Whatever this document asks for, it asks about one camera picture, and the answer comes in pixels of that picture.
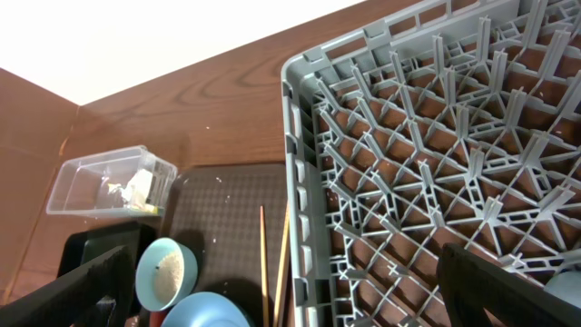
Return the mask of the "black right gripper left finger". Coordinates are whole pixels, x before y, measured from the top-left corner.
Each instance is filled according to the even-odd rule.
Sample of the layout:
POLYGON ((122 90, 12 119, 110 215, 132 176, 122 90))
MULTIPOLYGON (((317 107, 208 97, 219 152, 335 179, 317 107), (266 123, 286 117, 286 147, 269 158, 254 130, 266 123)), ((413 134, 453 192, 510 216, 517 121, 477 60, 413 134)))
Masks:
POLYGON ((117 246, 1 308, 3 326, 123 326, 133 302, 131 251, 117 246))

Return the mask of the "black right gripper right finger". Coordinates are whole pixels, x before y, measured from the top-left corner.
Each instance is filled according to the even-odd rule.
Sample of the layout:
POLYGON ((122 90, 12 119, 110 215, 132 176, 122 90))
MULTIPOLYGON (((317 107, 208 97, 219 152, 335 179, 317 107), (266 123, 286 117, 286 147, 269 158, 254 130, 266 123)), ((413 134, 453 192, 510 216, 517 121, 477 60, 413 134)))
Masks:
POLYGON ((580 309, 457 244, 438 259, 438 285, 453 326, 578 326, 580 309))

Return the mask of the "light blue rice bowl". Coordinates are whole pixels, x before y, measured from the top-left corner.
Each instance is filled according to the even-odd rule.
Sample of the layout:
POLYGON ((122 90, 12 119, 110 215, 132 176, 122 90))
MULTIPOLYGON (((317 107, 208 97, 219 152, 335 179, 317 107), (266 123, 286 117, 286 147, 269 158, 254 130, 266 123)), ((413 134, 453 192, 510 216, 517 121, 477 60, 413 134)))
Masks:
POLYGON ((160 238, 143 252, 135 274, 141 306, 162 312, 187 297, 198 279, 199 264, 192 250, 171 238, 160 238))

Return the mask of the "yellow green snack wrapper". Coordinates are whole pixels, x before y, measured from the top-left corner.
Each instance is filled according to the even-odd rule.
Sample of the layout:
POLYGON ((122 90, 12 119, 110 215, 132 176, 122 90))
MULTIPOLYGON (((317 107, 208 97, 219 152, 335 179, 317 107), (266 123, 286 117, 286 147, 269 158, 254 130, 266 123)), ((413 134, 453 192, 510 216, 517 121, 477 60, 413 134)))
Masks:
POLYGON ((163 208, 148 203, 136 204, 134 208, 141 213, 148 213, 153 215, 159 215, 163 211, 163 208))

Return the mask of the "dark blue plate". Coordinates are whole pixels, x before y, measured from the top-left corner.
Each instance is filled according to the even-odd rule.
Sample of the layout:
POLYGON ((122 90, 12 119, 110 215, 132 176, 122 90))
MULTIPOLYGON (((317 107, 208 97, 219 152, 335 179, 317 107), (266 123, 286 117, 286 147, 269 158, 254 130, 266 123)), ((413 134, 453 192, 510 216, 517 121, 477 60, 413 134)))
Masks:
POLYGON ((215 292, 197 292, 178 302, 162 327, 252 327, 254 323, 238 305, 215 292))

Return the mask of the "light blue plastic cup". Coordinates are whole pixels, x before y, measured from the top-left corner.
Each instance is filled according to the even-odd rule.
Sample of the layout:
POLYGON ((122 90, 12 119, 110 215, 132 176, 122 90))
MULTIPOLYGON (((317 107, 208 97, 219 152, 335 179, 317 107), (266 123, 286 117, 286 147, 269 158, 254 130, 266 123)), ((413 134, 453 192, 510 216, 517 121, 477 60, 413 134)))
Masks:
POLYGON ((552 277, 544 287, 544 291, 581 308, 581 272, 562 272, 552 277))

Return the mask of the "white napkin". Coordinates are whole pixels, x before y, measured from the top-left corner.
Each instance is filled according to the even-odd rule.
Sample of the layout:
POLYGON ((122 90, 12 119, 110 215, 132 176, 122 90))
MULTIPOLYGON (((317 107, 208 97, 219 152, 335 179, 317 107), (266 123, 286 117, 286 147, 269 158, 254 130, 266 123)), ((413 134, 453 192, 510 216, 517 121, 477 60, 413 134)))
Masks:
POLYGON ((125 208, 137 211, 134 208, 136 204, 148 203, 152 181, 153 174, 145 169, 141 169, 133 175, 125 186, 122 186, 120 183, 109 183, 108 193, 120 195, 125 208))

